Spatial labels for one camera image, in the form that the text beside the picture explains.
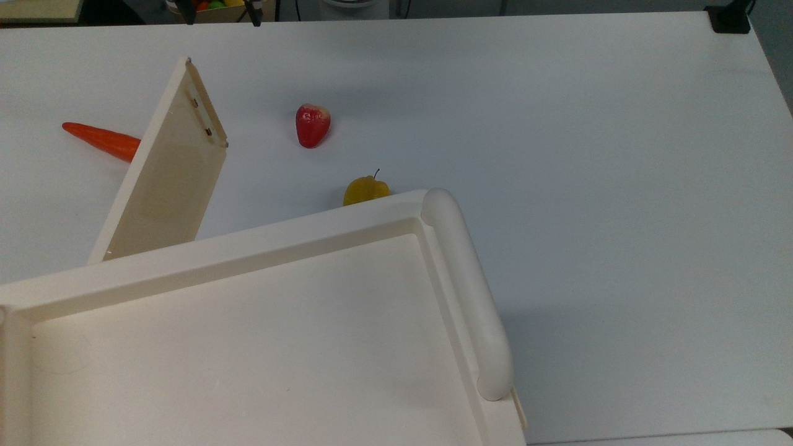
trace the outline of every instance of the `box of fruit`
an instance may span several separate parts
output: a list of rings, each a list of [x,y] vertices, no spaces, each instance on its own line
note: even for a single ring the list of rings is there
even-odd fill
[[[196,10],[195,23],[230,23],[235,21],[251,21],[245,10],[243,0],[192,0]],[[184,23],[176,3],[167,0],[168,10],[176,17],[176,21]],[[275,20],[275,0],[258,0],[253,5],[262,11],[262,21]]]

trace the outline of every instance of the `floor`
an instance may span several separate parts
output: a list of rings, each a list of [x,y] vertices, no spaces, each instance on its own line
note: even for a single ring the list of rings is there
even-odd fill
[[[282,0],[281,18],[295,21],[295,0]],[[409,18],[472,17],[497,15],[500,0],[391,0],[392,16],[402,17],[410,1]],[[174,23],[163,0],[125,0],[148,24]],[[303,20],[316,20],[318,0],[300,0]],[[507,15],[636,13],[656,11],[695,11],[707,5],[724,5],[725,0],[507,0]],[[768,62],[780,85],[787,106],[793,113],[793,2],[760,0],[752,12],[752,23],[763,45]]]

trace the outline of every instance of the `white tray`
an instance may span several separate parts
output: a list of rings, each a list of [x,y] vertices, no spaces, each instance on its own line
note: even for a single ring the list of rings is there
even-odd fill
[[[0,308],[6,446],[525,444],[444,190],[11,283]]]

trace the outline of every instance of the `white table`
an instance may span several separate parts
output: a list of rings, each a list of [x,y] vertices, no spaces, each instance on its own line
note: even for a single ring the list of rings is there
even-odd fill
[[[704,13],[1,30],[0,283],[78,267],[178,56],[231,147],[199,237],[341,203],[461,203],[527,439],[793,425],[793,120],[757,38]],[[295,109],[334,128],[297,145]]]
[[[792,446],[793,440],[782,431],[756,430],[689,435],[648,436],[622,440],[577,441],[566,446]]]

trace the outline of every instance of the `black device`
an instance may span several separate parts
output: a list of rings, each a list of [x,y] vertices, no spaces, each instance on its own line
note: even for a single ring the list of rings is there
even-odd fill
[[[756,0],[733,0],[727,6],[705,6],[711,27],[719,34],[749,34],[749,14]]]

